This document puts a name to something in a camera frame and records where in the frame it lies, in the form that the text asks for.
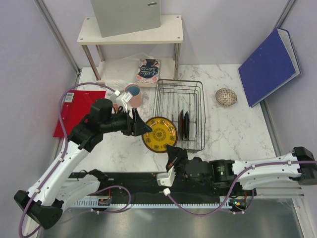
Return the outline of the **yellow patterned plate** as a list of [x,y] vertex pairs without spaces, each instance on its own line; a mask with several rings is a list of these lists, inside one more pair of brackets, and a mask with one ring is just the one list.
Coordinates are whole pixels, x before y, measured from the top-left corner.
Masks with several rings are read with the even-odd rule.
[[144,145],[155,153],[167,152],[167,145],[175,146],[178,139],[176,126],[164,117],[153,117],[146,124],[152,132],[142,135]]

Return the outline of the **pink plastic tumbler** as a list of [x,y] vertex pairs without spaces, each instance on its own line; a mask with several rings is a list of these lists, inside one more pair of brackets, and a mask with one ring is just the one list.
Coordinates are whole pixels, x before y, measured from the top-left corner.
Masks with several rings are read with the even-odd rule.
[[141,88],[136,84],[129,84],[125,87],[125,92],[129,92],[132,98],[129,104],[133,108],[138,108],[141,105]]

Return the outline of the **pink ceramic mug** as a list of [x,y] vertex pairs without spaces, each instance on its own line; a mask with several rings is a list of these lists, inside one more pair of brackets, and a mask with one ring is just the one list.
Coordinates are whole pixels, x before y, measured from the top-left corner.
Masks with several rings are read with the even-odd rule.
[[110,100],[112,101],[112,106],[114,107],[114,110],[117,112],[118,111],[118,104],[117,104],[117,102],[116,102],[116,98],[117,98],[118,96],[117,95],[115,95],[115,94],[112,94],[111,96],[110,96]]

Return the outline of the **dark brown plate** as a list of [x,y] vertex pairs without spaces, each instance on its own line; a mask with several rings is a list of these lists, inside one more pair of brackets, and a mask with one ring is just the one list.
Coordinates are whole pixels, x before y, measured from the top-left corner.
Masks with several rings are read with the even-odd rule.
[[178,136],[180,140],[183,140],[184,135],[183,135],[183,120],[184,120],[184,114],[183,110],[180,111],[178,115]]

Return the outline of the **blue plastic tumbler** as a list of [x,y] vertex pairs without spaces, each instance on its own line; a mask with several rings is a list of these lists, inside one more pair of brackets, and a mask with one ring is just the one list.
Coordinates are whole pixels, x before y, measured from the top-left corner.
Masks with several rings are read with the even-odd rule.
[[126,87],[125,91],[131,93],[131,95],[135,97],[140,93],[140,88],[136,85],[129,85]]

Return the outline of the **black plate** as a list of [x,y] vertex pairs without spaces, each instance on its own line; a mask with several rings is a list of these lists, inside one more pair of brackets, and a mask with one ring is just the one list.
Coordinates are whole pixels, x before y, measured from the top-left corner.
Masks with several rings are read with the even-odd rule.
[[188,111],[183,118],[183,137],[186,140],[190,139],[190,115]]

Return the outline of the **brown patterned bowl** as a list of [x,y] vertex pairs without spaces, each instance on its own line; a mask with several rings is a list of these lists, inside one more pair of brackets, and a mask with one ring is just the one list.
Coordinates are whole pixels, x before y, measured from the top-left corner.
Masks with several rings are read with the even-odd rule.
[[217,90],[215,98],[223,106],[232,106],[237,102],[236,93],[228,88],[221,88]]

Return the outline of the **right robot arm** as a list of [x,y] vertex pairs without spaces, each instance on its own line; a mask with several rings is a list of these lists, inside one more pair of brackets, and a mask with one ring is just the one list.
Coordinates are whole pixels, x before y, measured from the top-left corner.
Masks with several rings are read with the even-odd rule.
[[232,195],[280,181],[295,181],[300,186],[317,183],[317,162],[304,147],[295,147],[286,155],[251,161],[188,159],[185,149],[170,145],[167,154],[166,168],[200,184],[227,188]]

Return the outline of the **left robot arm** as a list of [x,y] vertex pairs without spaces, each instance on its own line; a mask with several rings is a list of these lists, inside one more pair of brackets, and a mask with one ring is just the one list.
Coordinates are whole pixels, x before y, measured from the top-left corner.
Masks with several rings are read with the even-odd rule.
[[53,227],[63,212],[86,195],[107,193],[105,175],[93,170],[82,180],[62,189],[77,165],[99,144],[105,133],[120,131],[126,136],[140,136],[152,129],[140,118],[136,108],[112,111],[112,101],[98,99],[65,141],[64,151],[55,158],[45,173],[27,191],[19,190],[15,202],[42,228]]

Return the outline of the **floral cover book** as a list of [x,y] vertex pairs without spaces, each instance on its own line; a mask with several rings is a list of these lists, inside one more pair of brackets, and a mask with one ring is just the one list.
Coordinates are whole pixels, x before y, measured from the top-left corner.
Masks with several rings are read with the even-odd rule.
[[140,87],[155,87],[160,78],[161,60],[140,59],[135,83]]

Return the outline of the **clear plastic sleeve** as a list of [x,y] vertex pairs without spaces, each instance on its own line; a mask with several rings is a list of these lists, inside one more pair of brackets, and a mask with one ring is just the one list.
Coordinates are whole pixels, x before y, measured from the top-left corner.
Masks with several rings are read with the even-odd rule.
[[123,92],[127,85],[136,82],[140,60],[152,58],[141,52],[125,58],[101,61],[98,66],[101,81],[110,88]]

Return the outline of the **red folder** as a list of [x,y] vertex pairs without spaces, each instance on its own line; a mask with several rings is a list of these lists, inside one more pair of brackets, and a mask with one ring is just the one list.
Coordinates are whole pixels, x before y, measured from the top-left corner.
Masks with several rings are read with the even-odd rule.
[[71,90],[67,93],[61,111],[67,135],[90,112],[91,105],[97,99],[105,98],[105,96],[106,91]]

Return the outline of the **white shelf stand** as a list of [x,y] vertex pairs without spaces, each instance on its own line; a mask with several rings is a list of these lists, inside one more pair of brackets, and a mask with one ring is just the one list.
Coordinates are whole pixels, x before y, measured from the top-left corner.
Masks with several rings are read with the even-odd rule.
[[181,15],[162,15],[161,26],[150,30],[102,37],[95,17],[85,18],[77,42],[82,46],[90,66],[82,68],[80,82],[102,84],[98,66],[106,58],[103,45],[150,45],[173,44],[173,56],[161,60],[160,78],[179,80],[180,48],[183,43],[183,23]]

